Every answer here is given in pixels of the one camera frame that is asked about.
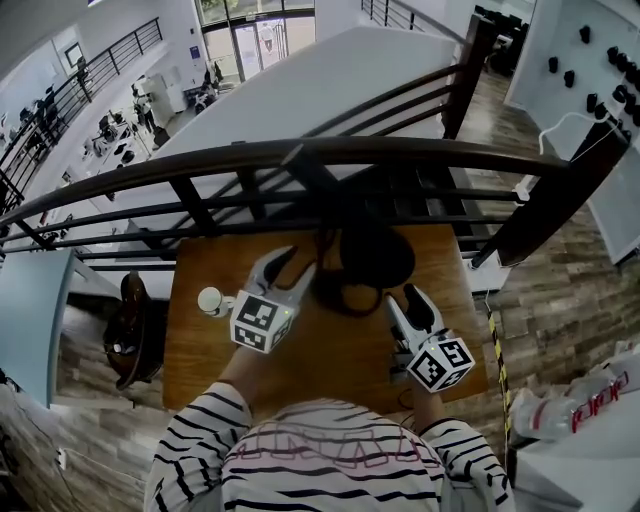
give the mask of brown chair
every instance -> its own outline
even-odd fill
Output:
[[[151,382],[162,367],[169,303],[154,301],[137,272],[120,284],[122,304],[103,335],[109,364],[120,376],[119,391],[136,381]]]

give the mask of desk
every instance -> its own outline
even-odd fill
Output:
[[[438,305],[445,323],[462,336],[477,364],[446,400],[463,398],[487,389],[482,336],[458,245],[450,226],[411,226],[398,229],[413,245],[416,269],[411,282]],[[315,259],[311,232],[223,236],[183,241],[178,253],[169,306],[165,345],[164,405],[181,409],[202,393],[225,367],[236,345],[229,338],[229,317],[211,318],[198,309],[197,298],[206,286],[226,295],[244,286],[258,257],[286,245],[298,254],[285,268],[282,286],[290,283],[306,263]],[[336,267],[338,244],[327,257]],[[350,290],[350,304],[363,300],[368,289]],[[396,296],[404,298],[400,290]],[[358,403],[387,414],[401,410],[398,395],[407,386],[389,384],[393,338],[384,308],[366,318],[350,318],[321,308],[309,294],[284,342],[271,354],[273,364],[265,377],[254,413],[258,419],[283,406],[321,396]]]

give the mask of black cord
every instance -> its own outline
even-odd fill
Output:
[[[399,405],[400,407],[402,407],[403,409],[406,409],[407,411],[412,411],[412,410],[413,410],[413,407],[409,407],[407,404],[405,404],[405,403],[402,401],[402,397],[405,395],[405,393],[408,393],[408,392],[410,392],[410,391],[411,391],[411,388],[407,388],[407,389],[403,390],[403,391],[398,395],[398,405]],[[403,420],[402,420],[402,422],[400,423],[400,426],[401,426],[401,427],[405,427],[405,423],[406,423],[407,421],[409,421],[409,420],[414,419],[414,418],[415,418],[415,414],[412,412],[412,413],[411,413],[411,414],[409,414],[405,419],[403,419]],[[414,430],[414,427],[415,427],[415,426],[416,426],[416,423],[415,423],[415,421],[414,421],[411,425],[409,425],[409,426],[407,426],[407,427],[405,427],[405,428],[408,428],[409,430]]]
[[[409,393],[411,391],[411,388],[407,388],[404,391],[402,391],[399,395],[398,395],[398,405],[400,407],[402,407],[403,409],[406,409],[407,411],[412,411],[413,410],[413,406],[409,406],[406,405],[402,402],[402,397],[405,395],[405,393]]]
[[[9,391],[11,393],[11,396],[13,397],[13,402],[15,403],[16,407],[18,409],[20,409],[20,411],[22,411],[23,416],[26,418],[26,420],[31,423],[37,430],[38,432],[40,432],[46,439],[47,441],[49,441],[49,444],[51,445],[51,448],[53,449],[54,452],[56,452],[56,454],[58,453],[58,449],[56,448],[55,443],[53,442],[53,439],[51,439],[51,437],[49,436],[49,434],[47,434],[44,430],[42,430],[35,421],[33,421],[31,419],[31,417],[29,416],[29,414],[27,413],[27,411],[20,406],[20,404],[18,403],[18,398],[16,397],[16,394],[14,393],[13,389],[11,389],[11,385],[7,385],[7,387],[9,388]],[[67,488],[67,492],[69,493],[69,496],[71,496],[71,501],[73,502],[73,506],[76,508],[76,510],[78,510],[78,512],[81,512],[81,508],[80,508],[80,504],[78,503],[78,500],[76,499],[75,495],[73,494],[73,492],[71,491],[71,487],[69,487],[69,484],[67,482],[67,479],[64,477],[64,475],[62,474],[62,469],[60,468],[60,466],[58,465],[58,461],[57,461],[57,457],[56,457],[56,461],[54,462],[54,466],[56,467],[56,469],[58,470],[58,475],[60,475],[60,478],[62,479],[62,481],[64,482],[64,486]]]
[[[316,276],[313,280],[312,291],[318,302],[331,311],[353,318],[363,318],[373,313],[382,303],[382,290],[376,290],[376,299],[367,309],[353,309],[344,302],[342,290],[345,286],[357,285],[344,269],[330,270],[324,268],[327,251],[336,240],[336,230],[320,228],[315,236],[316,243]]]

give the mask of glass door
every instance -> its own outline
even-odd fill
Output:
[[[258,34],[262,69],[266,69],[287,56],[284,19],[259,21],[254,26]]]
[[[243,25],[235,30],[238,40],[238,50],[240,50],[240,60],[244,70],[244,79],[249,80],[254,75],[262,71],[260,51],[258,50],[258,38],[255,24]]]

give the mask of black railing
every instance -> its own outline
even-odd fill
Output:
[[[380,26],[425,33],[430,32],[430,28],[436,29],[454,41],[464,43],[464,38],[449,27],[405,4],[402,0],[361,0],[360,8]]]
[[[316,163],[323,165],[365,164],[368,169],[356,175],[355,180],[344,182],[344,193],[353,201],[360,201],[375,215],[390,225],[407,224],[498,224],[501,225],[493,236],[459,237],[460,242],[476,244],[473,264],[478,266],[493,252],[498,251],[504,265],[519,263],[542,245],[562,224],[586,201],[605,179],[624,154],[628,142],[610,123],[595,125],[577,154],[589,151],[588,157],[580,156],[572,162],[554,157],[529,157],[512,151],[494,147],[458,142],[452,140],[410,139],[399,137],[328,137],[279,140],[251,144],[235,144],[192,153],[173,155],[116,169],[109,173],[83,180],[23,204],[0,218],[0,229],[15,224],[23,233],[6,237],[4,253],[33,250],[56,250],[60,248],[82,248],[78,257],[82,260],[99,261],[105,259],[130,260],[155,259],[175,260],[175,248],[157,248],[162,240],[181,240],[199,236],[221,236],[226,234],[253,234],[270,231],[309,230],[327,227],[334,220],[323,218],[322,205],[312,192],[269,192],[256,187],[230,197],[216,197],[203,200],[196,191],[192,178],[227,174],[238,175],[242,180],[251,179],[263,169],[283,169],[289,172],[293,165],[300,165],[294,159],[287,159],[292,151],[302,145],[305,154],[311,155]],[[441,187],[376,186],[375,180],[362,186],[359,177],[380,172],[386,166],[385,174],[391,176],[414,175],[417,168],[426,169],[427,175],[436,176],[443,168],[490,169],[497,172],[520,173],[539,176],[528,201],[521,201],[513,192],[500,190],[473,190]],[[73,219],[32,229],[30,218],[38,218],[44,212],[79,201],[129,190],[148,185],[168,182],[180,201],[157,204],[141,208],[104,213],[90,217]],[[424,203],[430,198],[443,201],[451,198],[492,201],[517,201],[520,206],[511,216],[460,214],[416,214],[416,210],[405,206]],[[376,207],[377,201],[387,201],[392,205],[389,212]],[[264,207],[269,204],[288,204],[284,211],[269,216],[264,215]],[[242,223],[216,221],[210,208],[259,207],[251,208],[254,220]],[[81,225],[92,225],[122,219],[153,217],[168,213],[187,211],[195,220],[193,227],[181,229],[140,230],[115,235],[96,236],[63,241],[46,240],[46,234]],[[27,239],[30,245],[15,246],[15,241]],[[148,249],[126,248],[113,251],[97,249],[97,244],[118,244],[121,242],[143,242]],[[129,268],[167,270],[171,263],[145,265],[136,261],[133,265],[92,265],[99,270],[127,270]]]
[[[111,80],[162,40],[158,18],[116,41],[80,66],[57,90],[40,100],[0,157],[2,213],[24,200],[24,191],[71,122]]]

